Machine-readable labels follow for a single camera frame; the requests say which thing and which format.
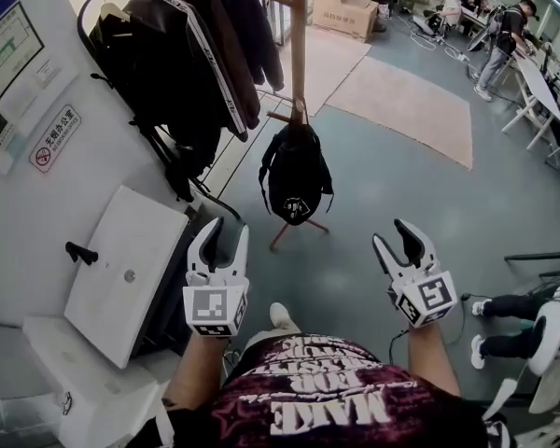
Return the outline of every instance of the red no smoking symbol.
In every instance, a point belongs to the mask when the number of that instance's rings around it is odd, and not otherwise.
[[[51,157],[52,153],[49,152],[49,149],[47,147],[41,147],[35,154],[35,162],[40,166],[45,166],[49,163]]]

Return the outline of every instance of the box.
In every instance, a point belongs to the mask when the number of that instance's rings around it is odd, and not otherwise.
[[[373,31],[377,8],[372,0],[314,0],[314,25],[366,41]]]

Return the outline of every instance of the sneaker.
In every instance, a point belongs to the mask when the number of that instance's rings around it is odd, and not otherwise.
[[[481,353],[481,346],[485,339],[481,335],[475,335],[470,343],[470,363],[477,370],[485,366],[485,357]]]
[[[485,306],[486,302],[489,302],[491,299],[485,299],[482,302],[475,302],[473,303],[473,305],[470,308],[470,312],[475,315],[476,317],[479,317],[481,315],[483,315],[483,308]]]
[[[270,305],[270,320],[277,329],[287,329],[292,324],[288,309],[280,302],[274,302]]]
[[[473,88],[475,90],[475,92],[477,94],[479,94],[482,98],[484,98],[484,100],[486,102],[490,102],[492,101],[492,95],[489,94],[486,90],[484,90],[483,88],[479,88],[479,85],[475,85],[475,87]]]

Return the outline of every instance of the clothes hanger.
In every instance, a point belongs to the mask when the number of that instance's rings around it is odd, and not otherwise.
[[[123,21],[131,21],[131,16],[128,13],[123,12],[113,3],[108,3],[104,0],[104,4],[100,8],[100,18],[105,20],[109,15],[117,17]]]

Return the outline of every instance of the shoe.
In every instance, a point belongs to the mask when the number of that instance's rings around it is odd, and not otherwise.
[[[481,335],[475,335],[470,343],[470,363],[477,370],[481,370],[485,366],[485,357],[481,353],[484,341],[485,339]]]
[[[475,92],[477,94],[479,94],[482,98],[484,98],[484,100],[486,102],[490,102],[492,101],[492,95],[489,94],[486,90],[484,90],[483,88],[479,88],[479,85],[475,85],[475,87],[473,88],[475,90]]]
[[[376,34],[382,34],[383,32],[385,32],[386,27],[383,23],[378,22],[378,20],[376,20],[373,23],[373,32]]]
[[[485,299],[482,302],[475,302],[470,308],[470,312],[475,315],[476,317],[483,315],[483,308],[486,302],[489,302],[491,299]]]
[[[270,305],[270,320],[276,329],[287,329],[292,322],[288,309],[280,302]]]

